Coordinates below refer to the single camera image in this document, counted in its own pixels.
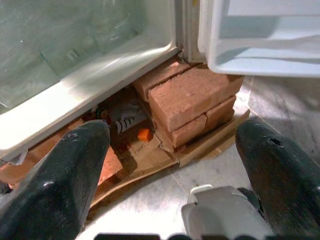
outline orange object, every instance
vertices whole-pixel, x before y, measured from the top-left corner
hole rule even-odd
[[[142,142],[150,142],[154,137],[150,129],[142,128],[138,132],[138,139]]]

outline stack of bricks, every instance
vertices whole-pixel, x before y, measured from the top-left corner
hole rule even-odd
[[[134,86],[149,102],[153,124],[164,143],[177,149],[231,120],[242,76],[217,74],[204,64],[191,67],[177,62],[160,67]],[[163,78],[163,69],[174,74]]]

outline refrigerator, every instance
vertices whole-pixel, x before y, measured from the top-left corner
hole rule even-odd
[[[3,0],[0,160],[179,54],[217,73],[320,76],[318,0]]]

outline hole in black plastic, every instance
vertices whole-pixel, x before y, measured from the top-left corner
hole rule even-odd
[[[280,147],[283,146],[283,143],[282,143],[280,140],[276,139],[276,138],[271,138],[271,139],[269,140],[269,142],[270,142],[271,144],[275,144],[275,145],[280,146]]]

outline gray tile floor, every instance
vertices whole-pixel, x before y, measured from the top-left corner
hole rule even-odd
[[[247,77],[237,98],[260,117],[293,138],[320,163],[320,81],[318,79]],[[150,233],[162,239],[183,233],[181,207],[196,186],[250,188],[235,145],[214,159],[193,162],[153,175],[108,207],[98,209],[78,240],[98,233]]]

